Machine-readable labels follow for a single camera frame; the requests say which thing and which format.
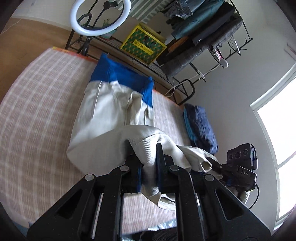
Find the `white blue KEBER jacket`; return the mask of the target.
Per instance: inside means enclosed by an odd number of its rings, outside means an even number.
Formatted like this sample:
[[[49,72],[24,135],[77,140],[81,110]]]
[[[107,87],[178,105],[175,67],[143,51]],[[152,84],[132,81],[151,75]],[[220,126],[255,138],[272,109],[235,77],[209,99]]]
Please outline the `white blue KEBER jacket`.
[[[154,82],[102,54],[86,86],[72,129],[67,157],[83,173],[101,176],[135,153],[143,165],[140,192],[156,206],[175,209],[173,197],[156,184],[156,145],[176,165],[207,173],[215,151],[177,145],[154,123]]]

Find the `black metal clothes rack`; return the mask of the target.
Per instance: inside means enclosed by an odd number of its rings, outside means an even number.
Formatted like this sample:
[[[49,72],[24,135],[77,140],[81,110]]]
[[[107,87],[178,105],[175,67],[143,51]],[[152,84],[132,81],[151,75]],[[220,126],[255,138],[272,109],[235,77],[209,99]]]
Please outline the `black metal clothes rack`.
[[[227,68],[228,56],[220,50],[223,44],[229,46],[230,55],[245,49],[234,38],[245,23],[233,1],[105,1],[100,13],[89,9],[77,16],[81,4],[75,1],[71,9],[73,29],[65,48],[88,56],[97,40],[108,46],[107,54],[118,51],[127,57],[127,65],[135,62],[137,71],[152,72],[171,98],[178,90],[189,100],[192,94],[186,85],[205,80],[206,72],[199,70],[182,81],[176,77],[185,67],[193,67],[203,52],[212,55],[216,67]],[[117,9],[118,17],[99,26],[108,9]]]

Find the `folded navy puffer jacket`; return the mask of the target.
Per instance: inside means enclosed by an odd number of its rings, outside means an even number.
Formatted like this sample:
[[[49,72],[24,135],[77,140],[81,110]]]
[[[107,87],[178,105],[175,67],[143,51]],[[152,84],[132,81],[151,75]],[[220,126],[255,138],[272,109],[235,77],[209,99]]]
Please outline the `folded navy puffer jacket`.
[[[215,155],[218,152],[218,143],[205,109],[201,106],[194,106],[189,103],[184,105],[184,109],[187,111],[190,126],[197,137],[197,148]]]

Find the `folded light blue garment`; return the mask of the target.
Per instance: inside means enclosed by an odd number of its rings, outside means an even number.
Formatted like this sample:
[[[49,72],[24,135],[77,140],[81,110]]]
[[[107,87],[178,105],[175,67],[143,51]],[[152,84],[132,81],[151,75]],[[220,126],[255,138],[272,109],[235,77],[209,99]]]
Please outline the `folded light blue garment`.
[[[183,117],[184,117],[186,131],[187,131],[187,134],[188,134],[190,142],[191,142],[191,146],[197,147],[198,146],[197,145],[197,137],[196,137],[193,129],[190,126],[190,122],[189,122],[189,118],[187,117],[186,109],[184,109]]]

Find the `grey plaid coat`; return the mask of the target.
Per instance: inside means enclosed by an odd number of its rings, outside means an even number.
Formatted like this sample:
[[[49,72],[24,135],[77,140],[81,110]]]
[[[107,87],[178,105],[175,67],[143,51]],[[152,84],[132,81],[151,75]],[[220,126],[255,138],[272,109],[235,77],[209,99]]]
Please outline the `grey plaid coat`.
[[[161,66],[161,70],[167,77],[174,77],[183,70],[190,62],[195,60],[203,51],[209,49],[213,51],[224,44],[243,24],[243,18],[232,16],[218,30],[206,37],[198,45],[189,44],[177,50],[179,53],[173,57],[168,57],[168,61]]]

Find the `white garment steamer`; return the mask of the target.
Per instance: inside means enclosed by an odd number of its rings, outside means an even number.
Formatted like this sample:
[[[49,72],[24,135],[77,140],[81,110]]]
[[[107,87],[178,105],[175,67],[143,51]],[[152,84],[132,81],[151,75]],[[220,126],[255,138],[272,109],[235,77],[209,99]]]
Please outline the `white garment steamer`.
[[[217,60],[217,62],[223,67],[223,68],[228,68],[229,64],[228,62],[223,58],[221,52],[219,49],[215,49],[213,51],[214,57]]]

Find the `yellow green crate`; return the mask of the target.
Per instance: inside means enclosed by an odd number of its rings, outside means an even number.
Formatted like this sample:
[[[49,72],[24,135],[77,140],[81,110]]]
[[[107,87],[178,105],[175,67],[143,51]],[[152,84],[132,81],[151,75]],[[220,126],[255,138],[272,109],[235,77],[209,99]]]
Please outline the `yellow green crate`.
[[[120,49],[142,63],[150,65],[167,48],[165,41],[164,37],[149,26],[139,23],[122,43]]]

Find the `black blazer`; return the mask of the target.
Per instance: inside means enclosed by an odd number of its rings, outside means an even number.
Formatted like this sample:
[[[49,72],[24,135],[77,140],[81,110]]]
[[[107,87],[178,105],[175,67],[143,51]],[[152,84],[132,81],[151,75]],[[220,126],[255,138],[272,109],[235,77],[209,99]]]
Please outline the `black blazer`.
[[[198,45],[206,37],[214,33],[224,23],[230,20],[234,11],[235,8],[233,5],[228,2],[224,2],[212,18],[192,33],[192,42],[194,46]]]

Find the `green striped white cloth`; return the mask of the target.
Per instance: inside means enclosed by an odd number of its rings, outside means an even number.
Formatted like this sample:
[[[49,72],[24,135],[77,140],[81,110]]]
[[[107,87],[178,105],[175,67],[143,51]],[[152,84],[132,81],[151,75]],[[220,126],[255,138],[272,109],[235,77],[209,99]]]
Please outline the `green striped white cloth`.
[[[162,11],[170,0],[131,0],[129,16],[143,23],[148,23],[153,16]]]

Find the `teal green shirt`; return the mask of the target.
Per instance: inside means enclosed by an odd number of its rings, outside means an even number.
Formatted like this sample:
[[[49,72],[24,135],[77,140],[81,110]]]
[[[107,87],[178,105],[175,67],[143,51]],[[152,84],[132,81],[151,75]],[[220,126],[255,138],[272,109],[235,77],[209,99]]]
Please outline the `teal green shirt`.
[[[192,14],[171,23],[173,29],[171,35],[178,40],[191,34],[210,20],[223,3],[224,1],[189,1]]]

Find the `blue denim jacket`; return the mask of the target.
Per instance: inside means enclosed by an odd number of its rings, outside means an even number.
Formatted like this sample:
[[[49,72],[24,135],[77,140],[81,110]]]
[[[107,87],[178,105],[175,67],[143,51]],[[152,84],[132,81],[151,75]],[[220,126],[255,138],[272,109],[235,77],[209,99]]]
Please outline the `blue denim jacket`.
[[[205,0],[179,0],[179,1],[172,1],[167,4],[161,12],[167,18],[182,18],[186,19],[187,17],[191,16],[194,11],[203,3]]]

